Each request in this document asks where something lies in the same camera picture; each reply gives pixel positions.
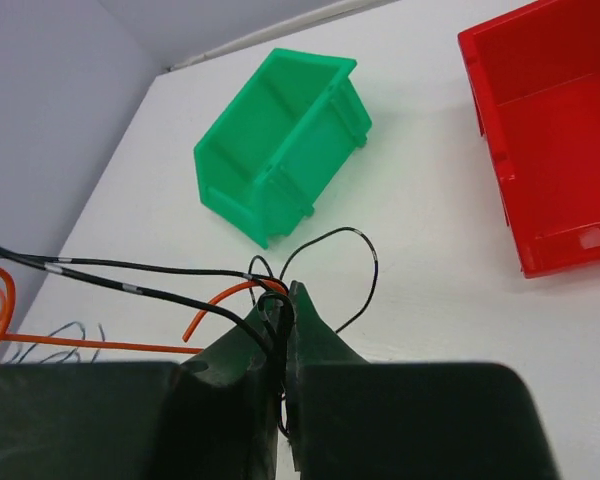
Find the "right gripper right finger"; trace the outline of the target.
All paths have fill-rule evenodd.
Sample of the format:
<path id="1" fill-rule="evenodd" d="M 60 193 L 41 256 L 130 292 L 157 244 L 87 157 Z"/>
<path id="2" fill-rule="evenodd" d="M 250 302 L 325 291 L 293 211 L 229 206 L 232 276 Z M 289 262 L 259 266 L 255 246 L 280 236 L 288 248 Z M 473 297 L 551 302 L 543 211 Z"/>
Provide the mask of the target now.
<path id="1" fill-rule="evenodd" d="M 368 364 L 368 361 L 320 318 L 303 283 L 291 282 L 289 299 L 294 309 L 295 320 L 287 339 L 286 426 L 294 469 L 301 479 L 307 479 L 305 455 L 301 446 L 307 437 L 300 426 L 301 394 L 306 391 L 301 371 L 309 365 Z"/>

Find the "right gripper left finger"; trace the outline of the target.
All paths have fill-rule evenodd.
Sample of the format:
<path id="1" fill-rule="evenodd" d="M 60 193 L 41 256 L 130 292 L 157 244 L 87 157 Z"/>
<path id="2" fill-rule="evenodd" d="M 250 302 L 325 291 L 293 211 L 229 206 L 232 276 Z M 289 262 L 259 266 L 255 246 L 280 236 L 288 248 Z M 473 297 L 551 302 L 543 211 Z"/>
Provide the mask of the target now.
<path id="1" fill-rule="evenodd" d="M 185 479 L 273 479 L 284 362 L 234 327 L 183 365 Z"/>

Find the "green plastic bin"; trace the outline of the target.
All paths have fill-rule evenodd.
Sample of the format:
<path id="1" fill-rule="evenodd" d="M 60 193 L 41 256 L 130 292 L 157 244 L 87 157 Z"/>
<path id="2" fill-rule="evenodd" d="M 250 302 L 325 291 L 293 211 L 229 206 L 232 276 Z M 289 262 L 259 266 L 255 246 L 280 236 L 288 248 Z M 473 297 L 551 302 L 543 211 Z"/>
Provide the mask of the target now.
<path id="1" fill-rule="evenodd" d="M 290 235 L 367 142 L 356 66 L 273 49 L 194 148 L 201 203 L 262 248 Z"/>

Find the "red plastic bin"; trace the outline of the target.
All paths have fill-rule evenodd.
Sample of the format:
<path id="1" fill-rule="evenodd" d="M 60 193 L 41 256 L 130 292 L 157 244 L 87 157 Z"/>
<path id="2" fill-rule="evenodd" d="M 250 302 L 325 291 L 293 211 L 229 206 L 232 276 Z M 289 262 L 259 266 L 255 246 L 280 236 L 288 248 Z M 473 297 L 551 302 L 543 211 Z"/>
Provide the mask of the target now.
<path id="1" fill-rule="evenodd" d="M 535 1 L 458 42 L 522 273 L 600 261 L 600 1 Z"/>

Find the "aluminium back rail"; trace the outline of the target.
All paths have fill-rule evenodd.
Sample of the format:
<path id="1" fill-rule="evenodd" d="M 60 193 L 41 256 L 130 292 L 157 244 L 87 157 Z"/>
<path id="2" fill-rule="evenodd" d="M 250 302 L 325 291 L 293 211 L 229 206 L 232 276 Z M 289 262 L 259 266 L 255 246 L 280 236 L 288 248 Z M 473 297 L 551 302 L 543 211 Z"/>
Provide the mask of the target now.
<path id="1" fill-rule="evenodd" d="M 170 65 L 166 73 L 179 71 L 190 66 L 218 58 L 236 51 L 288 36 L 341 18 L 394 3 L 394 0 L 346 0 L 320 7 L 307 13 L 262 28 L 228 43 L 215 47 L 198 55 L 191 56 L 179 63 Z"/>

